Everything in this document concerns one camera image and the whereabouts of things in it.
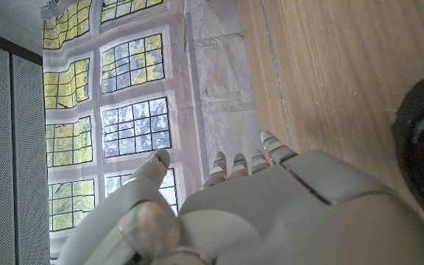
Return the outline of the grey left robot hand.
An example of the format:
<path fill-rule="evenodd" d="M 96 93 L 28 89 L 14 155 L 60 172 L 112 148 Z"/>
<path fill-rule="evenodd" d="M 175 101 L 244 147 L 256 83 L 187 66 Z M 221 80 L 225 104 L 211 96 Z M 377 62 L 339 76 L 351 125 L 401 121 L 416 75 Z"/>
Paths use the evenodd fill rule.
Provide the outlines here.
<path fill-rule="evenodd" d="M 264 131 L 231 171 L 218 153 L 178 212 L 154 151 L 74 229 L 59 264 L 424 264 L 424 220 L 392 189 L 321 151 Z"/>

